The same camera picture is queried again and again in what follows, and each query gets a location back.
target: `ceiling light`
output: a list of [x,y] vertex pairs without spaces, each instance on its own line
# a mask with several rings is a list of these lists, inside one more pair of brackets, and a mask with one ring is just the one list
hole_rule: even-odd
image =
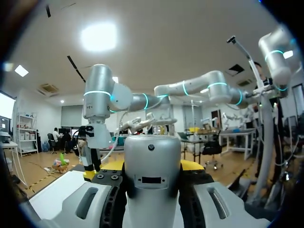
[[104,23],[92,25],[82,31],[81,40],[89,51],[105,51],[116,46],[116,27]]
[[116,83],[118,83],[118,77],[112,77],[113,81],[115,81]]
[[287,51],[287,52],[284,52],[284,54],[283,54],[284,59],[290,58],[293,55],[294,55],[293,51]]
[[17,74],[19,74],[21,77],[24,77],[25,75],[27,75],[29,72],[23,68],[23,66],[19,65],[16,69],[15,72]]
[[207,91],[209,91],[209,89],[208,88],[206,88],[206,89],[203,89],[200,93],[201,94],[203,94],[203,93],[205,93],[205,92],[207,92]]
[[14,67],[14,64],[13,63],[8,63],[8,62],[5,62],[3,63],[3,70],[5,72],[10,72],[13,70],[13,67]]

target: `camera lens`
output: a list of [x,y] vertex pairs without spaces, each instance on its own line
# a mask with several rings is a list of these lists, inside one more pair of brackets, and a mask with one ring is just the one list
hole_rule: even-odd
[[152,145],[152,144],[150,144],[149,146],[148,146],[148,149],[149,149],[149,151],[153,151],[154,150],[154,145]]

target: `white shelving unit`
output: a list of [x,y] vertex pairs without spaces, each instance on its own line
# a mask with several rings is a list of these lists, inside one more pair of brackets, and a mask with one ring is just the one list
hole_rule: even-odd
[[30,152],[37,152],[37,114],[32,114],[33,116],[27,116],[21,113],[17,114],[17,143],[18,143],[18,153],[24,155]]

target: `ceiling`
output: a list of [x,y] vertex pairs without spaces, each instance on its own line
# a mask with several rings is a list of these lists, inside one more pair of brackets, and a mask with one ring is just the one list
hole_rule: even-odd
[[[225,73],[236,86],[253,74],[246,58],[226,40],[236,35],[264,65],[257,43],[277,26],[258,0],[52,0],[49,9],[51,17],[45,5],[37,10],[9,60],[14,68],[21,64],[29,73],[20,77],[8,72],[2,90],[17,96],[23,87],[36,91],[40,84],[53,84],[59,95],[45,99],[55,105],[82,103],[85,83],[67,56],[84,79],[90,66],[107,64],[113,76],[135,93],[153,94],[157,85],[212,70],[224,72],[239,64],[245,71],[234,77]],[[80,42],[82,30],[102,22],[116,25],[116,48],[86,51]]]

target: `toy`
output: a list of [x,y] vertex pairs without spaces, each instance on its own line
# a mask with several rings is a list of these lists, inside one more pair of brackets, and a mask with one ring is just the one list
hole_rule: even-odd
[[65,172],[67,171],[67,166],[70,163],[69,159],[64,159],[63,153],[60,154],[60,159],[55,159],[54,163],[52,165],[52,168],[54,170],[57,170],[59,172]]

